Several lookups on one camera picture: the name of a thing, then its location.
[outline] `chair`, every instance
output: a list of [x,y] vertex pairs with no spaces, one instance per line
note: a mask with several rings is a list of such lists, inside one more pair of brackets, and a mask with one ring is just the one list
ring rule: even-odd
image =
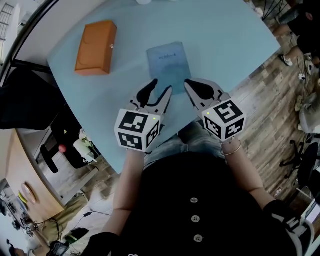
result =
[[280,167],[293,165],[293,167],[292,167],[291,171],[289,172],[289,174],[284,176],[285,179],[289,179],[290,176],[292,175],[292,173],[295,170],[299,169],[300,164],[302,162],[303,151],[304,151],[304,146],[305,146],[305,144],[303,142],[300,142],[300,144],[299,144],[300,150],[299,150],[299,148],[297,147],[296,142],[294,140],[290,140],[290,144],[292,144],[294,146],[294,157],[293,157],[293,159],[288,161],[288,162],[282,161],[280,163]]
[[297,181],[299,188],[287,201],[287,204],[291,204],[297,195],[302,192],[304,187],[307,187],[312,193],[317,204],[320,205],[320,172],[315,170],[316,161],[320,160],[318,156],[318,143],[312,143],[302,155],[302,161],[300,163]]
[[[79,131],[81,128],[81,125],[72,113],[70,107],[65,105],[51,124],[52,135],[57,144],[50,150],[47,150],[45,145],[42,145],[40,149],[44,161],[54,174],[59,170],[52,158],[59,151],[59,145],[61,144],[66,147],[64,155],[73,168],[79,169],[87,165],[79,152],[74,148],[75,141],[79,139]],[[94,158],[99,156],[97,153],[93,153]]]
[[66,101],[30,69],[16,68],[0,87],[0,129],[47,129]]

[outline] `orange leather case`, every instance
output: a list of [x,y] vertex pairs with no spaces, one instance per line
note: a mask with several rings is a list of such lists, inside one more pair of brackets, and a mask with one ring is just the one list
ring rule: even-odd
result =
[[111,20],[85,26],[75,72],[82,76],[110,74],[117,27]]

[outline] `jeans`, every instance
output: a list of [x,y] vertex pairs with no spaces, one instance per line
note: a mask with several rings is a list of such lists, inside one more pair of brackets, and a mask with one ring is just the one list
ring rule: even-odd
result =
[[279,23],[281,25],[288,24],[296,19],[303,12],[303,5],[297,4],[295,7],[292,7],[284,15],[279,18]]
[[210,154],[224,159],[220,142],[198,122],[192,122],[165,143],[144,157],[144,169],[155,162],[184,152]]

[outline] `wooden desk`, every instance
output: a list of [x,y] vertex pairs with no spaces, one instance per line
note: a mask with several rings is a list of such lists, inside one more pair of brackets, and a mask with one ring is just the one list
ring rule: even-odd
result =
[[28,157],[27,151],[14,130],[8,150],[6,180],[13,193],[23,194],[21,185],[27,182],[37,197],[35,205],[28,202],[28,214],[34,222],[43,222],[64,210],[55,190],[41,173],[35,160]]

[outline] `sneaker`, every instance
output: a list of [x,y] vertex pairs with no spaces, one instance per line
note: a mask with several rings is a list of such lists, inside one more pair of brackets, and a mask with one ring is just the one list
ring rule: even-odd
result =
[[312,63],[311,60],[306,60],[305,61],[305,68],[306,68],[306,72],[309,74],[309,76],[311,76],[312,70],[314,69],[314,64]]
[[291,59],[286,59],[284,55],[279,55],[280,60],[282,60],[282,62],[284,64],[286,64],[288,67],[292,67],[294,64],[292,63]]

